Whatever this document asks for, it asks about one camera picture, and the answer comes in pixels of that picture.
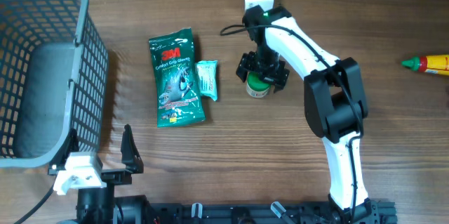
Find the small blue packet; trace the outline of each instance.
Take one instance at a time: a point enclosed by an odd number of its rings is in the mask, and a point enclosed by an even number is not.
[[[218,61],[201,61],[196,63],[196,74],[198,75],[198,85],[200,94],[207,96],[217,101],[217,81],[215,75],[217,74]]]

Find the green nozzle tip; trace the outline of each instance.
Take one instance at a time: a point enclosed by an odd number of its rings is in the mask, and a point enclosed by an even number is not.
[[[411,69],[412,71],[418,71],[420,68],[420,58],[414,57],[410,60],[405,60],[402,63],[402,66]]]

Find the green can lid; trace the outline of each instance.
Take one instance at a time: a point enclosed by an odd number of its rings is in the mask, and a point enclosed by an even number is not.
[[[420,58],[415,56],[410,60],[405,60],[402,62],[402,66],[411,69],[412,71],[418,71],[420,68]]]
[[[246,81],[254,91],[265,91],[269,88],[269,84],[260,81],[259,76],[254,72],[248,74]]]

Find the basket bottom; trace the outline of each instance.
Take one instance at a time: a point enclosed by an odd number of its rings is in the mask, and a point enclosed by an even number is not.
[[[59,141],[72,75],[74,45],[43,44],[30,56],[22,105],[18,117],[14,156],[38,157]]]

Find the wooden surface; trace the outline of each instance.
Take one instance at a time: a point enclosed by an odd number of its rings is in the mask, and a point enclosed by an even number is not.
[[[363,179],[373,199],[396,202],[400,223],[449,220],[449,78],[418,74],[400,62],[449,53],[449,0],[276,0],[318,44],[359,62],[370,114],[361,143]],[[100,157],[120,162],[123,126],[133,127],[145,174],[116,196],[191,204],[326,200],[322,142],[304,118],[303,87],[255,100],[235,75],[247,34],[219,37],[239,23],[243,0],[90,0],[109,49],[110,72]],[[203,99],[207,121],[156,128],[148,38],[192,27],[197,60],[219,60],[219,100]],[[0,175],[0,223],[31,209],[51,185],[43,169]],[[52,195],[29,223],[75,217],[76,192]]]

